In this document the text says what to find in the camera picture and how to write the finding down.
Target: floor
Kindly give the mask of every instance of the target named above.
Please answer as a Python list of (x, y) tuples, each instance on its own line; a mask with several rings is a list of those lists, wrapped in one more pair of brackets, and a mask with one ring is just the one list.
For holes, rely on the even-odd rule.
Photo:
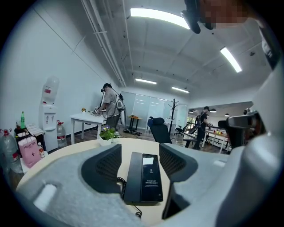
[[(121, 137), (124, 138), (133, 138), (133, 139), (141, 139), (141, 140), (149, 140), (149, 141), (155, 141), (154, 137), (152, 135), (152, 133), (149, 133), (149, 130), (146, 131), (146, 129), (139, 129), (139, 132), (142, 133), (141, 136), (136, 136), (136, 135), (132, 135), (130, 133), (125, 133), (123, 132), (123, 128), (120, 127), (119, 129), (119, 133), (121, 135)], [(171, 135), (170, 136), (171, 139), (175, 139), (177, 140), (177, 144), (179, 146), (185, 146), (186, 141), (183, 141), (183, 139), (190, 139), (189, 136), (178, 136), (178, 135)], [(88, 141), (88, 140), (95, 140), (97, 139), (97, 131), (95, 129), (89, 130), (87, 132), (84, 133), (84, 139), (81, 139), (81, 134), (77, 134), (75, 135), (75, 143), (80, 143), (80, 142), (84, 142), (84, 141)], [(71, 138), (67, 138), (67, 144), (71, 145)], [(189, 148), (192, 148), (194, 146), (194, 144), (190, 143)], [(205, 152), (212, 152), (212, 153), (218, 153), (220, 151), (220, 148), (212, 146), (212, 145), (208, 145), (205, 144), (205, 146), (203, 148), (200, 149), (201, 151), (205, 151)]]

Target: white pot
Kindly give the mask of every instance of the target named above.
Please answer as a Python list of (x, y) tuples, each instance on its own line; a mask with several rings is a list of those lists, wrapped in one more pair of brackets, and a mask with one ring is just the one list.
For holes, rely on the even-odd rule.
[(107, 146), (107, 145), (111, 145), (112, 139), (109, 140), (103, 140), (100, 136), (99, 136), (99, 144), (101, 146)]
[(113, 144), (117, 144), (117, 143), (118, 143), (118, 140), (119, 140), (118, 138), (113, 138), (113, 139), (112, 139), (112, 143), (113, 143)]

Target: pink bag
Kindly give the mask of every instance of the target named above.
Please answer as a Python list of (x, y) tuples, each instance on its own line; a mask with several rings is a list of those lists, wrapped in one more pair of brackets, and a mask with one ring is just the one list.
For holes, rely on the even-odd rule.
[(23, 160), (29, 168), (41, 159), (35, 137), (25, 138), (19, 141), (18, 144), (23, 156)]

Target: white table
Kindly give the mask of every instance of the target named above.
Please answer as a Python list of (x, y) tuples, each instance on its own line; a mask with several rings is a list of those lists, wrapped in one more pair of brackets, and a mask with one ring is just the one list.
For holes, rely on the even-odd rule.
[(210, 133), (210, 134), (213, 134), (213, 135), (214, 135), (214, 138), (213, 138), (213, 141), (212, 141), (212, 145), (214, 145), (214, 142), (215, 142), (215, 138), (216, 138), (216, 136), (223, 137), (223, 142), (222, 142), (222, 145), (221, 145), (221, 148), (220, 148), (220, 151), (219, 151), (219, 154), (221, 154), (221, 152), (222, 152), (222, 149), (223, 149), (223, 146), (224, 146), (224, 143), (225, 143), (225, 140), (226, 140), (227, 136), (226, 136), (226, 135), (224, 135), (224, 134), (217, 134), (217, 133), (214, 133), (214, 132), (205, 131), (205, 136), (204, 136), (204, 138), (203, 138), (203, 144), (202, 144), (202, 147), (204, 147), (204, 144), (205, 144), (205, 140), (206, 140), (206, 135), (207, 135), (207, 133)]
[[(122, 145), (122, 163), (118, 170), (118, 176), (122, 177), (123, 179), (127, 180), (128, 170), (129, 170), (129, 164), (131, 160), (131, 154), (133, 151), (139, 152), (139, 153), (147, 153), (147, 154), (155, 154), (158, 155), (158, 159), (160, 160), (159, 156), (159, 143), (153, 142), (153, 141), (146, 141), (146, 140), (140, 140), (140, 139), (129, 139), (129, 138), (119, 138), (117, 139), (117, 143), (120, 143)], [(29, 180), (31, 177), (33, 177), (37, 172), (39, 172), (41, 169), (48, 166), (51, 162), (54, 160), (61, 158), (63, 156), (84, 152), (89, 149), (97, 148), (99, 147), (99, 141), (98, 140), (91, 140), (86, 141), (82, 143), (77, 143), (74, 145), (70, 145), (64, 148), (61, 148), (58, 151), (55, 151), (51, 154), (49, 154), (47, 157), (43, 158), (39, 162), (37, 162), (21, 179), (19, 182), (17, 188), (19, 188), (21, 185), (23, 185), (27, 180)], [(161, 174), (161, 181), (162, 181), (162, 189), (163, 189), (163, 202), (159, 202), (154, 206), (137, 206), (142, 212), (142, 218), (141, 221), (146, 226), (154, 226), (161, 222), (162, 220), (162, 213), (166, 205), (167, 197), (169, 194), (169, 188), (170, 188), (170, 180), (164, 171), (163, 167), (161, 166), (161, 163), (159, 162), (160, 167), (160, 174)], [(135, 214), (137, 212), (137, 209), (132, 205), (126, 205), (125, 206)]]
[(104, 120), (103, 116), (94, 116), (91, 115), (90, 113), (79, 113), (79, 114), (74, 114), (71, 115), (71, 144), (75, 143), (75, 121), (81, 122), (82, 123), (82, 134), (81, 134), (81, 139), (84, 138), (84, 125), (85, 123), (87, 124), (95, 124), (98, 126), (98, 134), (97, 134), (97, 138), (99, 137), (99, 134), (101, 132), (101, 127), (102, 127), (102, 123)]

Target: backpack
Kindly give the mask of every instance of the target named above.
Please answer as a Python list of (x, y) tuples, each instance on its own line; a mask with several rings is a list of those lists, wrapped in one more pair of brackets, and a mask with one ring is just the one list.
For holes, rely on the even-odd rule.
[(198, 115), (195, 119), (195, 125), (198, 127), (198, 128), (201, 128), (201, 125), (203, 122), (201, 122), (201, 116), (205, 114), (203, 111), (201, 112), (200, 115)]

